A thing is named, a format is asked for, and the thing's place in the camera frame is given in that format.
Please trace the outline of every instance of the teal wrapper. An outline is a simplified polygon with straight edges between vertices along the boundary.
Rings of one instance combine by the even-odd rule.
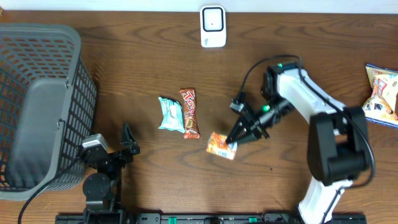
[[[182,106],[178,101],[159,97],[162,107],[163,121],[159,129],[179,131],[184,133],[184,123],[182,118]]]

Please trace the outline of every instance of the chip bag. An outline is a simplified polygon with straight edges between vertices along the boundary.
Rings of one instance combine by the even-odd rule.
[[[366,119],[377,124],[398,128],[398,71],[366,64],[371,97],[363,105]]]
[[[167,129],[170,131],[179,131],[184,133],[184,125],[182,120],[182,106],[178,101],[159,97],[162,107],[163,121],[159,129]]]

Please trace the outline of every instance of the white wall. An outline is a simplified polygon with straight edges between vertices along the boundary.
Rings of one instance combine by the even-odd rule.
[[[10,10],[198,12],[208,4],[228,12],[398,13],[398,0],[0,0]]]

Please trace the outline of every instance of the green led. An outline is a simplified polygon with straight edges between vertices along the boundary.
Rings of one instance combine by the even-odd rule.
[[[264,106],[262,107],[262,110],[263,110],[264,112],[269,111],[269,109],[271,109],[271,107],[270,107],[269,105],[264,105]]]

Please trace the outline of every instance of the red wrapper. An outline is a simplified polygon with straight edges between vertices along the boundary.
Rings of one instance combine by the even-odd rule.
[[[195,109],[197,107],[197,98],[193,88],[180,90],[182,98],[184,99],[184,126],[185,126],[185,139],[198,139],[200,138],[197,117]]]

